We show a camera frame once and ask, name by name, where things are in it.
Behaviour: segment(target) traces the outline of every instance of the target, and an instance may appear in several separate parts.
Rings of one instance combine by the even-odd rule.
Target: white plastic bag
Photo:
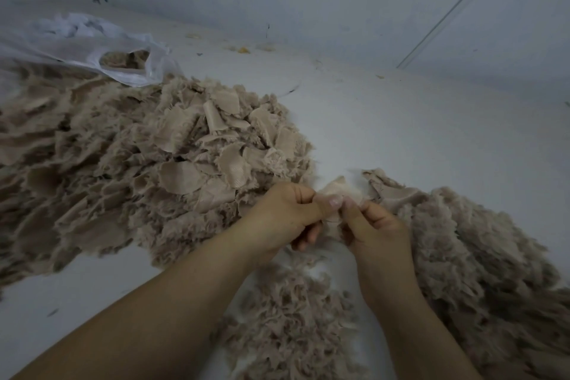
[[[137,50],[149,52],[144,70],[109,68],[99,63],[106,53]],[[155,42],[150,34],[127,33],[103,18],[82,13],[44,18],[23,28],[1,27],[1,59],[84,67],[135,87],[160,83],[167,73],[181,73],[170,49]]]

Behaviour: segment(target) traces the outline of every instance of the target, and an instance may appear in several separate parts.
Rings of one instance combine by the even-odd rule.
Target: white table
[[[374,167],[425,190],[448,185],[509,212],[551,249],[550,258],[570,277],[570,109],[563,103],[540,106],[501,91],[398,70],[366,72],[282,45],[265,52],[255,49],[262,41],[104,5],[59,2],[23,11],[32,18],[69,10],[105,17],[129,31],[151,32],[173,48],[187,76],[208,75],[281,96],[292,121],[316,146],[316,187],[341,174],[364,187],[360,169]],[[245,45],[252,54],[226,49],[232,45]],[[374,378],[394,378],[381,330],[361,300],[352,258],[340,246],[330,257],[324,267],[335,285],[356,295],[359,358]],[[128,247],[102,259],[79,256],[59,274],[11,286],[0,302],[0,377],[15,374],[158,272],[145,251]],[[216,352],[201,378],[225,373]]]

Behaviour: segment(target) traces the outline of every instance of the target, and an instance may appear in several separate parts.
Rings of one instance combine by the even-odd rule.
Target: person
[[[244,279],[291,243],[314,244],[340,209],[364,301],[400,380],[481,380],[425,301],[406,225],[372,202],[358,207],[294,183],[272,187],[232,227],[106,308],[14,379],[164,379],[187,372]]]

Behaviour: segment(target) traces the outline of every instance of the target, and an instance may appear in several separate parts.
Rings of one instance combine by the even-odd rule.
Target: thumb
[[[303,225],[311,225],[323,220],[337,212],[342,205],[343,196],[341,195],[316,195],[312,203],[299,205],[301,223]]]
[[[345,199],[341,214],[343,221],[346,222],[356,239],[362,240],[362,236],[372,228],[358,205],[351,198]]]

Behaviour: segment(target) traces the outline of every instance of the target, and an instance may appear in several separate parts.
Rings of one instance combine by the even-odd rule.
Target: shredded fabric pile
[[[106,65],[144,57],[110,54]],[[22,91],[0,107],[0,288],[132,242],[165,267],[275,182],[312,172],[310,145],[274,96],[174,76],[132,88],[64,67],[20,74]],[[410,226],[424,296],[487,379],[570,378],[570,290],[557,289],[544,247],[451,189],[364,176]],[[220,333],[232,365],[255,350],[242,379],[365,376],[345,338],[352,307],[326,279],[272,269],[243,313]]]
[[[69,68],[21,74],[0,115],[0,288],[132,241],[165,267],[274,182],[312,171],[275,96],[184,77],[132,88]]]

